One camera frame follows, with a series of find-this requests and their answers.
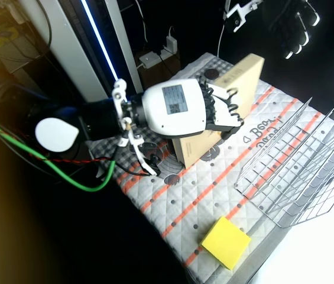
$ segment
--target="metal wire basket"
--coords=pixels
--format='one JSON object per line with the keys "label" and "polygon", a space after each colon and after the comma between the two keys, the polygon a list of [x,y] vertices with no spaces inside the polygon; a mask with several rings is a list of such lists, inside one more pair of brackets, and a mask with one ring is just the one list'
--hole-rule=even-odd
{"label": "metal wire basket", "polygon": [[324,137],[317,135],[333,110],[308,133],[296,122],[309,102],[244,165],[235,184],[281,228],[318,217],[334,205],[334,127]]}

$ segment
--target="yellow block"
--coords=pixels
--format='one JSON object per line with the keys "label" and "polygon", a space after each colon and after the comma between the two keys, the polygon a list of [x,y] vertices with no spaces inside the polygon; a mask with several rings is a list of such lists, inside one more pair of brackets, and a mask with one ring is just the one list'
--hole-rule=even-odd
{"label": "yellow block", "polygon": [[228,269],[233,269],[251,238],[221,217],[201,242]]}

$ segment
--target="quilted tablecloth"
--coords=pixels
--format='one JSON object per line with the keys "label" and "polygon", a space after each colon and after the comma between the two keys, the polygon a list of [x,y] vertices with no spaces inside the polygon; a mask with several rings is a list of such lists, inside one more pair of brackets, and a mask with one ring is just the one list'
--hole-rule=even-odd
{"label": "quilted tablecloth", "polygon": [[[231,66],[206,53],[172,79],[197,78],[209,68],[217,69],[222,75]],[[286,233],[250,204],[234,188],[234,183],[241,167],[302,105],[299,100],[260,80],[244,126],[228,140],[212,147],[189,169],[177,161],[170,141],[145,128],[135,130],[144,136],[141,151],[145,156],[156,154],[160,158],[161,175],[139,177],[116,169],[114,178],[124,194],[160,232],[197,283],[246,283]],[[310,132],[323,117],[315,109],[307,107],[297,125]],[[328,120],[323,129],[329,129],[333,124]],[[117,138],[96,141],[90,145],[90,150],[96,157],[110,156],[116,142]],[[132,171],[142,171],[130,147],[118,162]],[[227,217],[251,237],[234,270],[222,267],[199,246],[221,216]]]}

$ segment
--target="led light strip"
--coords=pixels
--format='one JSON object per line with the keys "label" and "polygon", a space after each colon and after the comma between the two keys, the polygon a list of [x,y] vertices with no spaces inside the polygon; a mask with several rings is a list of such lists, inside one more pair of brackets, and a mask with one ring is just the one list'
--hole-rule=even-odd
{"label": "led light strip", "polygon": [[89,19],[89,22],[96,34],[96,37],[97,37],[97,40],[101,46],[101,49],[102,49],[102,52],[103,52],[103,55],[105,55],[105,58],[106,58],[106,61],[108,62],[108,65],[110,67],[110,70],[112,71],[113,73],[113,77],[114,79],[117,81],[118,80],[118,77],[117,77],[117,74],[115,73],[115,70],[114,70],[114,67],[113,67],[113,64],[112,64],[112,61],[110,60],[110,57],[109,57],[109,54],[108,52],[106,51],[106,48],[105,48],[105,45],[103,44],[103,41],[102,41],[102,38],[101,38],[101,35],[97,29],[97,26],[96,26],[96,23],[95,23],[95,20],[93,19],[92,17],[92,14],[90,13],[90,9],[88,7],[88,4],[86,3],[85,0],[81,0],[83,6],[84,6],[84,10],[85,10],[85,13],[86,15],[88,16],[88,19]]}

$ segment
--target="white quilted fabric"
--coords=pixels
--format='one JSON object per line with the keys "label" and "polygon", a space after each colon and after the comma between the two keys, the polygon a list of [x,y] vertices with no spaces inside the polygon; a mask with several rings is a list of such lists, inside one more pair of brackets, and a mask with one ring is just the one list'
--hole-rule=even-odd
{"label": "white quilted fabric", "polygon": [[[175,78],[188,78],[213,58],[211,54],[204,54]],[[265,219],[259,227],[252,228],[262,213],[250,202],[242,201],[244,197],[234,188],[234,183],[241,167],[259,149],[260,145],[257,147],[254,141],[258,134],[265,131],[260,130],[260,124],[265,121],[265,124],[273,125],[274,128],[268,132],[271,133],[280,128],[303,104],[263,81],[259,81],[255,102],[259,103],[254,105],[254,110],[246,117],[244,126],[227,141],[215,146],[206,155],[206,160],[199,160],[182,172],[181,168],[175,169],[173,180],[176,184],[167,185],[164,177],[128,176],[118,180],[135,206],[160,232],[181,262],[187,264],[198,282],[227,283],[275,226],[271,220]],[[308,107],[297,125],[304,128],[314,120],[311,131],[323,117]],[[323,128],[328,129],[332,124],[329,121]],[[171,159],[171,167],[177,164],[173,155],[168,159]],[[230,221],[246,233],[252,231],[252,240],[233,271],[220,267],[220,263],[210,253],[199,247],[202,238],[221,216],[230,217]]]}

